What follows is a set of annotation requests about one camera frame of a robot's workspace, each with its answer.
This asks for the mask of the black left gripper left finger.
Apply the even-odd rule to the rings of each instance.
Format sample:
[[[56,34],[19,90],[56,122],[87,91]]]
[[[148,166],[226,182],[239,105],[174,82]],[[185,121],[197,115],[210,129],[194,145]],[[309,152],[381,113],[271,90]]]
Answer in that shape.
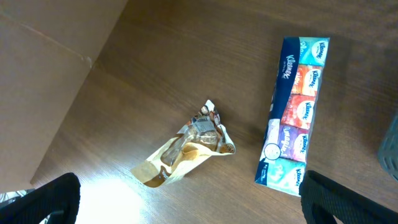
[[[80,205],[80,181],[66,173],[1,208],[1,224],[50,223],[74,224]]]

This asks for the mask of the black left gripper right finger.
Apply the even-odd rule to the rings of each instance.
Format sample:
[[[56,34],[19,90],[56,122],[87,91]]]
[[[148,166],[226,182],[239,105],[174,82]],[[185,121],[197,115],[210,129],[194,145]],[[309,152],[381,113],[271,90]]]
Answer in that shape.
[[[397,223],[397,212],[308,170],[299,187],[302,211],[309,224]]]

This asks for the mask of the grey plastic lattice basket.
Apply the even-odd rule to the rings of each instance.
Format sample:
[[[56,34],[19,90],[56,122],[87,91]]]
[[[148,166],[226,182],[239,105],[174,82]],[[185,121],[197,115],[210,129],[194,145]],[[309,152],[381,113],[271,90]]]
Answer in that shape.
[[[397,181],[397,113],[387,129],[377,152],[378,161],[385,172]]]

